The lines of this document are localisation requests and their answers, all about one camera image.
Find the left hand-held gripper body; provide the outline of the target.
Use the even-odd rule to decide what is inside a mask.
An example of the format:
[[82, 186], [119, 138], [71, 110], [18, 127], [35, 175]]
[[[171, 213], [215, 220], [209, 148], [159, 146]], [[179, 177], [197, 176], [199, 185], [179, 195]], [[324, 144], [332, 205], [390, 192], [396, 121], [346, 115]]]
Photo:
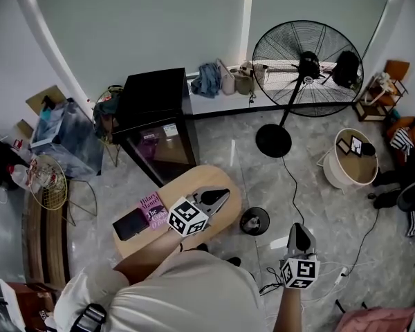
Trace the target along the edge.
[[196, 206], [192, 195], [182, 196], [169, 209], [167, 224], [182, 237], [201, 232], [208, 224], [209, 216]]

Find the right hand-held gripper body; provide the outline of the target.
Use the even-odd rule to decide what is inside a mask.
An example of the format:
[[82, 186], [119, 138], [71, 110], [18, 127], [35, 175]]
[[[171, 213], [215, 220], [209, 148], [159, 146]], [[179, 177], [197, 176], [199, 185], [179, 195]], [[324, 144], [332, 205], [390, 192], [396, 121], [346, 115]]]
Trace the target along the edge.
[[317, 281], [320, 262], [316, 254], [286, 255], [280, 270], [286, 288], [308, 289]]

